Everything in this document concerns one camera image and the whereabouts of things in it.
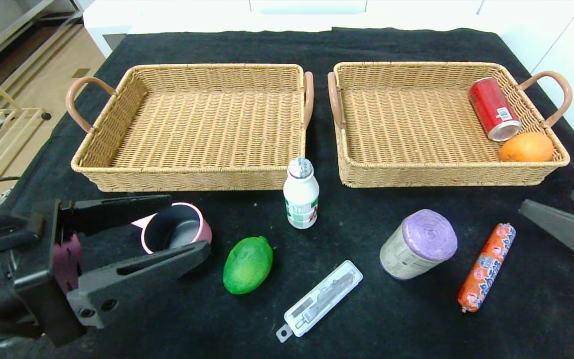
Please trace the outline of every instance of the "orange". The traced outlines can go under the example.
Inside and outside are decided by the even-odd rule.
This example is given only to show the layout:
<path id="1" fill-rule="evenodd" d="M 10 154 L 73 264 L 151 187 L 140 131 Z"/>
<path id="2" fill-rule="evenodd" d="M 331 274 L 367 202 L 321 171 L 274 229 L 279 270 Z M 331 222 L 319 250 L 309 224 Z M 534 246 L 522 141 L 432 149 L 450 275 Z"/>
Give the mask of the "orange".
<path id="1" fill-rule="evenodd" d="M 545 162 L 553 158 L 553 143 L 545 134 L 526 132 L 506 141 L 499 151 L 503 162 Z"/>

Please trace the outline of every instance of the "black tablecloth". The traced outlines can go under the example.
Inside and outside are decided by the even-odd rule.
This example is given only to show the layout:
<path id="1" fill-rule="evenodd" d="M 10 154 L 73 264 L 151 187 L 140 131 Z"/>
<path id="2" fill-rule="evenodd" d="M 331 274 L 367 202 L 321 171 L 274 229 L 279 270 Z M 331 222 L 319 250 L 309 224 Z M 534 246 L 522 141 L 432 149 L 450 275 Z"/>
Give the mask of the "black tablecloth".
<path id="1" fill-rule="evenodd" d="M 96 74 L 116 86 L 137 64 L 296 63 L 314 73 L 314 115 L 307 157 L 320 183 L 320 216 L 308 230 L 292 228 L 280 191 L 178 192 L 198 206 L 214 230 L 212 255 L 199 268 L 160 288 L 131 316 L 61 348 L 43 338 L 0 352 L 10 358 L 177 357 L 474 357 L 574 358 L 574 253 L 517 209 L 525 198 L 574 213 L 574 132 L 554 130 L 571 155 L 540 186 L 351 189 L 338 177 L 326 74 L 341 61 L 488 61 L 506 66 L 517 82 L 529 73 L 495 34 L 469 29 L 222 32 L 127 36 Z M 539 86 L 527 91 L 546 118 L 554 105 Z M 88 86 L 77 99 L 94 120 L 108 97 Z M 50 198 L 92 199 L 101 193 L 70 169 L 84 132 L 64 116 L 7 200 L 3 211 L 27 213 Z M 408 281 L 390 277 L 378 254 L 410 213 L 444 214 L 458 236 L 452 259 Z M 481 310 L 463 314 L 456 296 L 499 222 L 517 238 Z M 263 235 L 275 263 L 248 295 L 223 288 L 226 255 L 239 239 Z M 126 226 L 84 241 L 84 270 L 142 253 L 139 230 Z M 301 338 L 275 336 L 283 313 L 345 259 L 364 280 Z"/>

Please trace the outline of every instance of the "barcode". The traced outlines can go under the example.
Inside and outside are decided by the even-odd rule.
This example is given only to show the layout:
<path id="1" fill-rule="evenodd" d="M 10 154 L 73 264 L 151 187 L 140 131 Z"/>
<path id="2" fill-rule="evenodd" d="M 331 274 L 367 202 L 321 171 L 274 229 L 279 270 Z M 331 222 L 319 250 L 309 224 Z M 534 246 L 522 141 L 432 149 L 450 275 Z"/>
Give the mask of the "barcode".
<path id="1" fill-rule="evenodd" d="M 508 121 L 513 119 L 513 117 L 511 116 L 511 112 L 508 112 L 508 109 L 506 107 L 500 107 L 499 109 L 497 109 L 497 113 L 498 115 L 496 117 L 501 118 L 502 121 Z"/>

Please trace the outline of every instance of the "woven basket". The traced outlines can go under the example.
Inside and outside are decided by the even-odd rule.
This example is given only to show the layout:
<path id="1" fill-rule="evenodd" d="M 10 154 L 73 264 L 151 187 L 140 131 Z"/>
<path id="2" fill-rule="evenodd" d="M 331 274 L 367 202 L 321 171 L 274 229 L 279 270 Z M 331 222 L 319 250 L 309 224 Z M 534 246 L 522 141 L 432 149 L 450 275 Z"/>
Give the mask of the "woven basket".
<path id="1" fill-rule="evenodd" d="M 110 100 L 90 126 L 73 99 Z M 71 166 L 102 191 L 276 190 L 305 155 L 313 76 L 296 64 L 167 64 L 129 69 L 116 90 L 94 77 L 66 95 L 88 132 Z"/>
<path id="2" fill-rule="evenodd" d="M 565 91 L 564 104 L 546 121 L 524 93 L 542 76 Z M 552 140 L 552 161 L 499 160 L 502 143 L 485 136 L 467 98 L 483 77 L 497 79 L 522 121 L 520 132 Z M 572 91 L 552 71 L 517 84 L 494 63 L 339 63 L 328 82 L 340 178 L 349 187 L 526 186 L 570 161 L 551 125 L 570 105 Z"/>

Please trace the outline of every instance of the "pink cup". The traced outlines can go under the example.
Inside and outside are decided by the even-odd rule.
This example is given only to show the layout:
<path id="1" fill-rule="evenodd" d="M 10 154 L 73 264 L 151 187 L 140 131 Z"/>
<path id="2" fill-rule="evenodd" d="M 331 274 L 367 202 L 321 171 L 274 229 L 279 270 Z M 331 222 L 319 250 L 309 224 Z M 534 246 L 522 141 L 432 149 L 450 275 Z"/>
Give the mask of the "pink cup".
<path id="1" fill-rule="evenodd" d="M 177 202 L 171 207 L 132 222 L 141 227 L 141 245 L 152 254 L 196 241 L 212 243 L 212 229 L 195 206 Z"/>

